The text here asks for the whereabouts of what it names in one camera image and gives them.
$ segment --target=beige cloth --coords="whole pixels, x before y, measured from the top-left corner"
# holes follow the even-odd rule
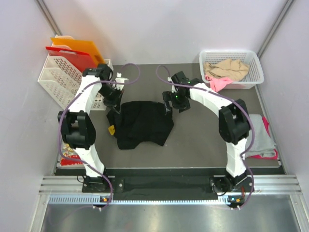
[[[240,59],[226,59],[217,64],[204,63],[204,73],[214,78],[228,77],[232,81],[241,81],[249,72],[249,64]]]

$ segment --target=perforated basket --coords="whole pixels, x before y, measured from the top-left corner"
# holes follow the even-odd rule
[[[221,50],[221,51],[201,51],[199,54],[199,67],[202,80],[209,86],[209,82],[205,79],[203,64],[209,62],[211,64],[219,63],[225,59],[240,59],[242,62],[249,64],[249,73],[241,80],[227,85],[225,88],[232,89],[249,89],[264,82],[264,74],[261,63],[256,53],[249,50]]]
[[[110,60],[105,60],[112,68]],[[82,80],[82,73],[64,57],[48,56],[38,82],[49,95],[65,109],[74,98]],[[103,97],[98,93],[92,110],[106,109]]]

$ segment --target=pink cloth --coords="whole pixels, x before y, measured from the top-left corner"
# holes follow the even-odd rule
[[[265,117],[262,117],[262,120],[263,120],[263,123],[264,123],[264,126],[265,126],[265,129],[267,131],[267,134],[269,135],[269,122],[267,121],[267,119]],[[275,150],[275,153],[276,155],[274,157],[261,157],[260,155],[255,155],[255,156],[250,156],[250,158],[257,158],[257,159],[267,159],[267,160],[277,160],[278,159],[278,151],[276,149]]]
[[[222,77],[220,79],[214,78],[212,76],[205,75],[206,81],[209,81],[211,85],[211,89],[219,92],[221,89],[223,89],[226,85],[232,83],[233,81],[229,79],[228,77]]]

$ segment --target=red folder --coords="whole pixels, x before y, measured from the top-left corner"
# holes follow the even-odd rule
[[[95,63],[88,53],[56,47],[46,47],[46,50],[51,56],[60,56],[66,58],[81,72],[87,68],[96,68]]]

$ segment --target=yellow tag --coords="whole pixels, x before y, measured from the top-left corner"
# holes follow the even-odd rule
[[[111,135],[115,134],[115,127],[114,125],[111,125],[110,127],[108,127],[108,131],[110,132]]]

